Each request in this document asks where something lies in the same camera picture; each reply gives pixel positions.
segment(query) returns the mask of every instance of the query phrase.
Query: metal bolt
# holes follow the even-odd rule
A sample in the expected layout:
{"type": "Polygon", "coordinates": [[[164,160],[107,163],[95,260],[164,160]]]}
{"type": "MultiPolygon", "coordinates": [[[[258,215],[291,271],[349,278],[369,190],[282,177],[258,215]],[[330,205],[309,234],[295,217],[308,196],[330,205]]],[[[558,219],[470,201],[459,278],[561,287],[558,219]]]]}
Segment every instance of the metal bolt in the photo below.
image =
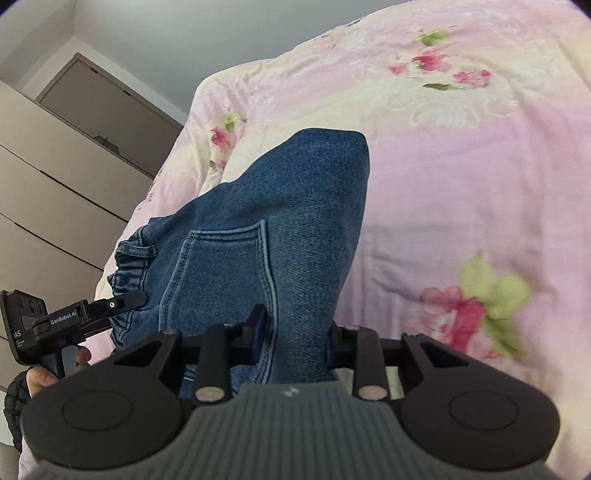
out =
{"type": "Polygon", "coordinates": [[[226,393],[220,387],[201,387],[199,390],[195,392],[195,396],[199,401],[213,403],[215,401],[220,401],[226,393]]]}
{"type": "Polygon", "coordinates": [[[379,385],[366,385],[359,389],[358,394],[364,400],[379,401],[388,396],[388,390],[379,385]]]}

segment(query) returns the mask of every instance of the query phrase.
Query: cabinet drawer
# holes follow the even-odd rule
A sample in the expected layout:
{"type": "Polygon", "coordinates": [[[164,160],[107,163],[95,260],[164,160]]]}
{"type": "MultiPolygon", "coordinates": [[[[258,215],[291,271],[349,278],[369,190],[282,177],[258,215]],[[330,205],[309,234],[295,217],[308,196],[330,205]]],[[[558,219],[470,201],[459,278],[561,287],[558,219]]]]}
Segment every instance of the cabinet drawer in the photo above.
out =
{"type": "Polygon", "coordinates": [[[0,82],[0,145],[129,220],[151,179],[0,82]]]}
{"type": "Polygon", "coordinates": [[[0,147],[0,213],[102,268],[125,222],[0,147]]]}
{"type": "MultiPolygon", "coordinates": [[[[94,299],[101,270],[65,254],[2,216],[0,232],[0,289],[17,289],[39,297],[50,312],[94,299]]],[[[4,324],[0,336],[7,336],[4,324]]]]}

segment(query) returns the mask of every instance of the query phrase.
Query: black puffer sleeve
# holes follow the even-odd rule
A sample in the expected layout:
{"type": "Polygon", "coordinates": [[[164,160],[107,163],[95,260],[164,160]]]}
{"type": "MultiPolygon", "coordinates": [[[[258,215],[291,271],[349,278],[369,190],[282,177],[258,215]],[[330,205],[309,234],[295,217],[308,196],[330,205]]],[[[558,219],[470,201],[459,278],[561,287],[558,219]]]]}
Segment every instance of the black puffer sleeve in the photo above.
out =
{"type": "Polygon", "coordinates": [[[4,399],[4,416],[12,433],[14,447],[22,452],[21,413],[31,398],[27,387],[27,371],[19,373],[8,386],[4,399]]]}

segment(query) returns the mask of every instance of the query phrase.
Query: denim pants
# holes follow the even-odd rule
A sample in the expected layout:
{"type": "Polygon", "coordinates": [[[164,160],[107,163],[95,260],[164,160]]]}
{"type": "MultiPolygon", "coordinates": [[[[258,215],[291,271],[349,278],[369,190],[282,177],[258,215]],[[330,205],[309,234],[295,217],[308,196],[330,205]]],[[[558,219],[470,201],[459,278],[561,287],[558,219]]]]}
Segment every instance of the denim pants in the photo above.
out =
{"type": "MultiPolygon", "coordinates": [[[[153,218],[121,242],[113,293],[140,288],[147,302],[112,319],[124,349],[166,329],[200,335],[246,320],[257,303],[269,325],[244,382],[333,380],[326,339],[359,239],[369,176],[365,137],[306,129],[174,215],[153,218]]],[[[181,396],[194,378],[185,371],[181,396]]]]}

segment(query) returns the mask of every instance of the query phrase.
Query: jeans back pocket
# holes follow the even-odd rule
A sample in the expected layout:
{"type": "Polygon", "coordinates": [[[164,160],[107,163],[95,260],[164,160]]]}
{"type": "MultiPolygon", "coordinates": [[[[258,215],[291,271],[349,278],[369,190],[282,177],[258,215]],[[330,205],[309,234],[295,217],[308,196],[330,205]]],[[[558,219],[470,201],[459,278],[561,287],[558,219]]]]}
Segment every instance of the jeans back pocket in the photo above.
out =
{"type": "MultiPolygon", "coordinates": [[[[201,335],[217,323],[244,322],[262,303],[269,325],[256,366],[234,367],[232,385],[268,381],[277,335],[277,298],[269,264],[267,224],[223,231],[190,231],[160,303],[160,331],[201,335]]],[[[186,370],[194,378],[195,367],[186,370]]]]}

